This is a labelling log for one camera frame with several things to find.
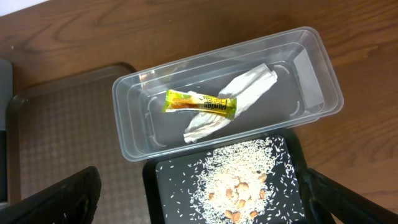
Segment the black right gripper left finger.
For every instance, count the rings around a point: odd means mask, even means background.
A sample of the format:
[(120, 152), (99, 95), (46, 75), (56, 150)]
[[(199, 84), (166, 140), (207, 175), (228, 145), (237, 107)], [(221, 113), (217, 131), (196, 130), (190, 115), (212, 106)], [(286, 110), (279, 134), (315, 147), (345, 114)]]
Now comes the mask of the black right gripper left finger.
[(2, 209), (1, 224), (90, 224), (94, 219), (100, 192), (100, 174), (95, 166), (89, 166)]

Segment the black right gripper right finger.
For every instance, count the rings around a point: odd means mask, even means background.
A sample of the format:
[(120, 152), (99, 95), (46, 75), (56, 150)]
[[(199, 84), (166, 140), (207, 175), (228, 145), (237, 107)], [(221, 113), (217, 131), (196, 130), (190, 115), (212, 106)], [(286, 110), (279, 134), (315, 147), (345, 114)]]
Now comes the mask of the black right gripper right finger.
[(307, 169), (300, 178), (300, 196), (309, 223), (397, 223), (397, 214)]

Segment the yellow green snack wrapper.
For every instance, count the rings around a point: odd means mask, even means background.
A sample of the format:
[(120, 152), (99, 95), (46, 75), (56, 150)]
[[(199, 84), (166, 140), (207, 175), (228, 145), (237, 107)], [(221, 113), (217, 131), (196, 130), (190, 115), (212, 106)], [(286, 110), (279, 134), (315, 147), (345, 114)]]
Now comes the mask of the yellow green snack wrapper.
[(217, 98), (192, 91), (185, 93), (176, 90), (167, 90), (162, 111), (164, 113), (197, 111), (233, 119), (236, 109), (236, 98)]

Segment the white napkin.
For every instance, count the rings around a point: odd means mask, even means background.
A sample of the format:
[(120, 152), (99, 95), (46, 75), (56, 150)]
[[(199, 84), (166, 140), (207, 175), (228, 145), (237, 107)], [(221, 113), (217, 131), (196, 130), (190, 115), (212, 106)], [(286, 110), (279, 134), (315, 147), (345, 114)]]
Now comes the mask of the white napkin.
[[(219, 93), (220, 98), (237, 99), (235, 117), (246, 111), (266, 91), (276, 84), (278, 76), (264, 63), (234, 78)], [(186, 143), (195, 143), (199, 139), (227, 126), (230, 119), (220, 115), (200, 112), (194, 116), (183, 134)]]

